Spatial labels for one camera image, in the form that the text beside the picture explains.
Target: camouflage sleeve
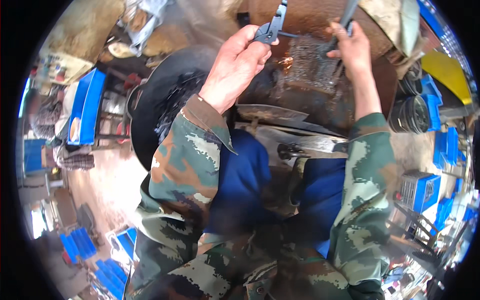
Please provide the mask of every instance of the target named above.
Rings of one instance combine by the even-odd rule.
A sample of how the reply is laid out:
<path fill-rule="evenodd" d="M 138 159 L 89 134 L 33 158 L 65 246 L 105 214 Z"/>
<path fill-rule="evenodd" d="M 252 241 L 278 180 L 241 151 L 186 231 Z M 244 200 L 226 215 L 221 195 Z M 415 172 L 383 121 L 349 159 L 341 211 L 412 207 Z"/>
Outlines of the camouflage sleeve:
<path fill-rule="evenodd" d="M 193 95 L 156 150 L 141 185 L 142 200 L 132 218 L 139 234 L 127 299 L 195 257 L 217 192 L 222 144 L 233 152 L 223 117 Z"/>
<path fill-rule="evenodd" d="M 353 299 L 383 299 L 381 276 L 391 207 L 386 187 L 395 178 L 390 131 L 380 113 L 358 120 L 352 129 L 342 208 L 331 230 L 329 260 L 347 279 Z"/>
<path fill-rule="evenodd" d="M 37 125 L 55 125 L 60 118 L 62 108 L 61 102 L 55 103 L 52 107 L 41 108 L 36 114 Z"/>

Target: concrete floor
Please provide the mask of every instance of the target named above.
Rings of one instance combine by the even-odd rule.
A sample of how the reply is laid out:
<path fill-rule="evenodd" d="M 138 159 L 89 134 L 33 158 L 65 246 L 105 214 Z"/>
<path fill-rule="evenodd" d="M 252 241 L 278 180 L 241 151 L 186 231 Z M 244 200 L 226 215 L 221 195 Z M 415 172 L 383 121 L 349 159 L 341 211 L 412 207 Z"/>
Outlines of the concrete floor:
<path fill-rule="evenodd" d="M 130 225 L 129 214 L 140 202 L 140 183 L 147 175 L 129 143 L 121 149 L 93 152 L 95 168 L 68 172 L 68 184 L 75 204 L 87 203 L 96 228 L 105 233 Z"/>
<path fill-rule="evenodd" d="M 403 172 L 409 169 L 442 174 L 432 163 L 434 142 L 434 132 L 392 134 L 391 143 L 399 167 L 397 185 Z M 105 233 L 129 224 L 129 214 L 140 201 L 140 183 L 147 171 L 130 152 L 128 143 L 121 149 L 94 151 L 94 156 L 94 169 L 68 172 L 68 180 L 76 205 L 88 203 L 97 230 L 105 236 Z M 443 174 L 439 199 L 450 196 L 454 185 L 455 178 Z M 434 218 L 436 206 L 431 210 Z"/>

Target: person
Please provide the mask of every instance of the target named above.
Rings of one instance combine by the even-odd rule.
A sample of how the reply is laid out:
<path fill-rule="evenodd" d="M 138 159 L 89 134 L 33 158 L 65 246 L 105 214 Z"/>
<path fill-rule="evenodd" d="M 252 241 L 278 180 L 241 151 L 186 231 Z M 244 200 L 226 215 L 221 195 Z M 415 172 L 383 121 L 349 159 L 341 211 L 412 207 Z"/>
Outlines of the person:
<path fill-rule="evenodd" d="M 40 93 L 30 89 L 25 95 L 25 107 L 33 133 L 39 139 L 51 140 L 55 136 L 55 123 L 62 111 L 63 93 L 57 94 L 56 101 L 41 103 Z"/>
<path fill-rule="evenodd" d="M 132 216 L 125 299 L 384 299 L 395 160 L 369 41 L 356 22 L 351 37 L 338 23 L 328 29 L 338 38 L 328 56 L 343 60 L 354 89 L 348 159 L 307 160 L 299 213 L 282 220 L 260 204 L 271 179 L 266 149 L 222 118 L 271 56 L 252 42 L 257 29 L 224 43 L 154 154 Z M 197 253 L 204 232 L 211 247 Z"/>
<path fill-rule="evenodd" d="M 60 90 L 55 95 L 56 100 L 49 99 L 42 104 L 38 90 L 30 89 L 27 92 L 25 103 L 30 126 L 37 138 L 46 139 L 46 145 L 53 148 L 53 158 L 59 168 L 67 171 L 88 171 L 95 167 L 95 158 L 90 154 L 92 147 L 66 143 L 68 122 L 60 120 L 65 93 Z M 63 124 L 63 132 L 59 132 L 58 136 L 55 133 L 57 122 Z"/>

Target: cloth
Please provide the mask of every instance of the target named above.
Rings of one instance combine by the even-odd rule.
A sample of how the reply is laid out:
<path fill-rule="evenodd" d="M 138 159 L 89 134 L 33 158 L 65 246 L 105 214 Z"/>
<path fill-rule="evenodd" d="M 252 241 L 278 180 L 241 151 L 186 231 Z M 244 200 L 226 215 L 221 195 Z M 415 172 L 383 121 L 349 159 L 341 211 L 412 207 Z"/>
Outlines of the cloth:
<path fill-rule="evenodd" d="M 61 110 L 61 102 L 49 103 L 40 107 L 36 114 L 30 115 L 30 126 L 37 138 L 50 140 L 55 136 L 55 123 Z"/>
<path fill-rule="evenodd" d="M 218 191 L 210 206 L 205 241 L 228 241 L 228 236 L 251 232 L 255 226 L 280 223 L 279 216 L 262 206 L 260 197 L 262 187 L 271 180 L 267 150 L 246 131 L 232 130 L 230 135 L 238 155 L 222 146 Z M 308 245 L 324 257 L 330 228 L 341 207 L 345 161 L 307 160 L 304 184 L 296 194 L 301 199 L 300 214 L 287 221 L 296 243 Z"/>
<path fill-rule="evenodd" d="M 192 96 L 141 184 L 132 216 L 138 260 L 124 298 L 383 299 L 391 211 L 385 189 L 393 179 L 384 174 L 395 166 L 390 133 L 379 113 L 358 120 L 351 132 L 328 258 L 296 244 L 288 222 L 260 224 L 196 255 L 219 188 L 220 149 L 241 153 L 222 116 Z"/>
<path fill-rule="evenodd" d="M 399 281 L 403 277 L 403 268 L 402 267 L 396 267 L 395 269 L 391 270 L 387 277 L 384 280 L 384 284 L 389 284 L 394 281 Z"/>
<path fill-rule="evenodd" d="M 65 125 L 68 125 L 70 121 L 70 115 L 72 114 L 72 107 L 73 102 L 75 100 L 75 94 L 77 93 L 78 82 L 72 83 L 69 87 L 67 92 L 65 93 L 65 97 L 63 98 L 63 105 L 60 116 L 55 123 L 55 134 L 59 135 Z"/>
<path fill-rule="evenodd" d="M 69 145 L 63 141 L 61 146 L 53 148 L 53 159 L 59 168 L 67 171 L 88 171 L 95 167 L 95 158 L 89 154 L 92 148 L 89 146 L 69 149 Z"/>

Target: sparks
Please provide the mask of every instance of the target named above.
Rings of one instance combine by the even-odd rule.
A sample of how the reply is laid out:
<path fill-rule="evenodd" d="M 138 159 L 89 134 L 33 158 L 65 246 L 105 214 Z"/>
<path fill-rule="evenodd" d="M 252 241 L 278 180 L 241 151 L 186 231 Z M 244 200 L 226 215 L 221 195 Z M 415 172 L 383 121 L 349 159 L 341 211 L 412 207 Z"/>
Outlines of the sparks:
<path fill-rule="evenodd" d="M 282 61 L 279 61 L 279 64 L 282 65 L 287 65 L 287 64 L 292 64 L 293 62 L 293 57 L 285 57 Z"/>

